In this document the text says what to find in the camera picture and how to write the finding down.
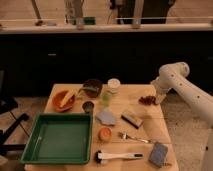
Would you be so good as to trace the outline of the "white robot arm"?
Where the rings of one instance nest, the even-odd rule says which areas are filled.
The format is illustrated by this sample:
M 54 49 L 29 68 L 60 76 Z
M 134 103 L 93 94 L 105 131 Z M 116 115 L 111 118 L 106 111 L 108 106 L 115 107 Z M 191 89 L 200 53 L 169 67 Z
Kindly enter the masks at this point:
M 159 68 L 159 75 L 151 81 L 156 90 L 156 101 L 160 104 L 166 94 L 174 89 L 191 109 L 206 121 L 210 128 L 201 171 L 213 171 L 213 96 L 200 89 L 186 77 L 190 68 L 185 62 L 165 64 Z

